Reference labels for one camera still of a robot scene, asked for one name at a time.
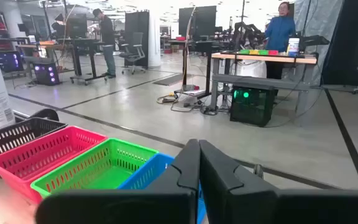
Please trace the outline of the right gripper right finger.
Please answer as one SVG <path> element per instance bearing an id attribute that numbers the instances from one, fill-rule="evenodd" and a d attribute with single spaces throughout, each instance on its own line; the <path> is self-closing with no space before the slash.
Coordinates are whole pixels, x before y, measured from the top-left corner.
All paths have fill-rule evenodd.
<path id="1" fill-rule="evenodd" d="M 358 224 L 358 190 L 279 189 L 210 142 L 200 148 L 210 224 Z"/>

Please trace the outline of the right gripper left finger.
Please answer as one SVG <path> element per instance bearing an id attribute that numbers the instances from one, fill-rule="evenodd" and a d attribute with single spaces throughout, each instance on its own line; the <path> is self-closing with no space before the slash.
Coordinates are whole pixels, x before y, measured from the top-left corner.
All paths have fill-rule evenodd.
<path id="1" fill-rule="evenodd" d="M 196 224 L 200 145 L 190 139 L 145 189 L 67 190 L 46 198 L 36 224 Z"/>

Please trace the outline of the green plastic basket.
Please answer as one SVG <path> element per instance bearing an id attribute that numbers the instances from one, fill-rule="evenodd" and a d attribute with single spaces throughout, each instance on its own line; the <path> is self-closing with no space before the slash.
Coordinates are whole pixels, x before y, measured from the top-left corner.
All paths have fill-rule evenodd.
<path id="1" fill-rule="evenodd" d="M 109 138 L 36 179 L 30 187 L 42 198 L 69 189 L 116 189 L 157 153 Z"/>

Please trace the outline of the grey floor mat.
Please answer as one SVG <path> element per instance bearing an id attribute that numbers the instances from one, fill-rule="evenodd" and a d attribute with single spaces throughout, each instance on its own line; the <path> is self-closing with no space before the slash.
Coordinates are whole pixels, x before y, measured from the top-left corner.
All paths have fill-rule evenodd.
<path id="1" fill-rule="evenodd" d="M 162 85 L 162 86 L 171 86 L 175 85 L 176 83 L 183 82 L 183 75 L 181 73 L 176 73 L 172 76 L 163 78 L 161 80 L 157 80 L 154 82 L 155 85 Z"/>

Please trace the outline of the red plastic basket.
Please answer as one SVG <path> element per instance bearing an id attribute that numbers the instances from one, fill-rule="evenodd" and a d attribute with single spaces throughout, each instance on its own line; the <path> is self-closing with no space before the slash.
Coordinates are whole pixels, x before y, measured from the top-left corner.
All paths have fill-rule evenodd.
<path id="1" fill-rule="evenodd" d="M 40 203 L 42 196 L 30 187 L 41 176 L 84 153 L 108 137 L 67 126 L 0 154 L 0 176 L 13 190 Z"/>

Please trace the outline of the black partition panel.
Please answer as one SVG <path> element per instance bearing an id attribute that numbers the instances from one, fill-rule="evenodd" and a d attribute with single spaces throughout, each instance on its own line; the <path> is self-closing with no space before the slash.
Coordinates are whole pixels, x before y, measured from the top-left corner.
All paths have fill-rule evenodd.
<path id="1" fill-rule="evenodd" d="M 125 14 L 124 40 L 129 44 L 130 52 L 138 54 L 134 45 L 142 45 L 145 57 L 136 61 L 137 66 L 149 67 L 149 11 L 137 11 Z"/>

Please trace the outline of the wooden desk grey legs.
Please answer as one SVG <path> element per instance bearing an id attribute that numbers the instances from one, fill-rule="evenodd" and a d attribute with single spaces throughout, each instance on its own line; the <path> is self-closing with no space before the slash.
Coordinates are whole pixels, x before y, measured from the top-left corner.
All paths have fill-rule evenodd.
<path id="1" fill-rule="evenodd" d="M 298 92 L 298 99 L 295 106 L 295 116 L 291 119 L 299 119 L 299 123 L 303 122 L 302 116 L 307 114 L 308 110 L 313 107 L 310 100 L 311 90 L 313 88 L 313 70 L 318 64 L 316 55 L 302 55 L 301 57 L 287 57 L 284 55 L 239 55 L 239 54 L 222 54 L 214 53 L 211 55 L 213 62 L 213 76 L 211 87 L 211 102 L 209 108 L 217 109 L 218 96 L 224 95 L 225 91 L 218 90 L 218 84 L 233 84 L 236 86 L 244 86 L 251 88 L 267 88 L 274 87 L 283 90 L 291 90 Z M 223 74 L 219 72 L 219 62 L 221 60 L 257 60 L 265 62 L 281 62 L 299 66 L 300 71 L 295 71 L 297 81 L 290 82 L 287 80 L 276 80 L 268 78 L 244 77 L 238 75 Z"/>

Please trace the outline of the green-lit computer tower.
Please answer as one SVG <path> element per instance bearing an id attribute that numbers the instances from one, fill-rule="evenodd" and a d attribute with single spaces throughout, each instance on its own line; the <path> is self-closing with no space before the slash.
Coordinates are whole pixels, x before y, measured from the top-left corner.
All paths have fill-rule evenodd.
<path id="1" fill-rule="evenodd" d="M 230 121 L 266 126 L 272 117 L 275 90 L 233 86 Z"/>

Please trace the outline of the grey tarp curtain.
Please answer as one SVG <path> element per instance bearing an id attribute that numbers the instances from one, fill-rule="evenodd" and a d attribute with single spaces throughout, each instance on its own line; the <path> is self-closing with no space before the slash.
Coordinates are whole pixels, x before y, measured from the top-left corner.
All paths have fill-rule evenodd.
<path id="1" fill-rule="evenodd" d="M 337 19 L 343 0 L 295 0 L 295 25 L 297 31 L 304 31 L 305 36 L 320 35 L 332 42 Z M 318 63 L 313 67 L 313 86 L 321 86 L 324 60 L 330 45 L 312 45 L 306 47 L 306 53 L 318 53 Z"/>

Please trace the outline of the black computer monitor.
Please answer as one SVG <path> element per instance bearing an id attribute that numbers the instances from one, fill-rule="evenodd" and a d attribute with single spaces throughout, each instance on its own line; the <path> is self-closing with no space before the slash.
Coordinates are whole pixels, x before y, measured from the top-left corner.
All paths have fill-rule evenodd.
<path id="1" fill-rule="evenodd" d="M 67 20 L 67 32 L 71 39 L 86 38 L 87 21 L 85 17 L 74 17 Z"/>

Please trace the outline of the black plastic basket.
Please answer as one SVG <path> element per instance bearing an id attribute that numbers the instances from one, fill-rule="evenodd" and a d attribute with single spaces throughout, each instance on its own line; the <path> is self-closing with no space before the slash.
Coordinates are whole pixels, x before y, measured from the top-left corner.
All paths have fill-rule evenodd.
<path id="1" fill-rule="evenodd" d="M 0 154 L 67 126 L 59 121 L 30 118 L 0 129 Z"/>

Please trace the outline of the purple-lit computer tower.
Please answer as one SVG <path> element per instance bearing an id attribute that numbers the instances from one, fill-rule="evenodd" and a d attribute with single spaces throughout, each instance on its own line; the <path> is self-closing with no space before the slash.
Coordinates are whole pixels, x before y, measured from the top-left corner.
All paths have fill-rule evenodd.
<path id="1" fill-rule="evenodd" d="M 54 86 L 60 84 L 58 70 L 54 63 L 35 63 L 34 73 L 39 85 Z"/>

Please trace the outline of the person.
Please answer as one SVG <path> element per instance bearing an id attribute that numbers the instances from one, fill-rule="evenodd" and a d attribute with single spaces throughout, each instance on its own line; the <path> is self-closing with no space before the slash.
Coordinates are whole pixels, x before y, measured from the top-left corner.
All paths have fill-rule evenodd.
<path id="1" fill-rule="evenodd" d="M 62 14 L 59 14 L 55 18 L 55 22 L 51 25 L 53 32 L 51 38 L 53 39 L 63 39 L 67 35 L 67 29 L 65 25 L 65 20 Z"/>
<path id="2" fill-rule="evenodd" d="M 116 65 L 113 52 L 115 50 L 115 37 L 112 20 L 103 14 L 102 10 L 94 9 L 94 17 L 99 20 L 99 31 L 101 33 L 103 45 L 103 55 L 107 65 L 107 72 L 105 75 L 108 78 L 116 77 Z"/>
<path id="3" fill-rule="evenodd" d="M 279 15 L 273 17 L 265 31 L 267 38 L 266 50 L 276 50 L 278 53 L 286 52 L 288 41 L 294 35 L 295 21 L 290 16 L 290 3 L 282 2 L 278 7 Z M 267 78 L 280 80 L 284 64 L 281 62 L 265 62 L 267 67 Z"/>

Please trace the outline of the black curtain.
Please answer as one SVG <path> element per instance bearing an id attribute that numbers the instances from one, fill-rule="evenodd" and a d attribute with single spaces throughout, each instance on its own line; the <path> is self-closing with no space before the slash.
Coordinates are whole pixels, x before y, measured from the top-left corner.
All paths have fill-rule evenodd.
<path id="1" fill-rule="evenodd" d="M 322 68 L 325 85 L 358 85 L 358 0 L 343 0 Z"/>

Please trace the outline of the large black screen panel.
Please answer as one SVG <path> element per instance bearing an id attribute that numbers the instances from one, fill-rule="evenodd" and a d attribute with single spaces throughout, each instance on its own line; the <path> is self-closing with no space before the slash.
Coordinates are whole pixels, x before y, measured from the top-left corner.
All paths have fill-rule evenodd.
<path id="1" fill-rule="evenodd" d="M 181 36 L 186 36 L 188 24 L 190 24 L 190 35 L 214 35 L 216 28 L 216 6 L 179 9 L 178 33 Z"/>

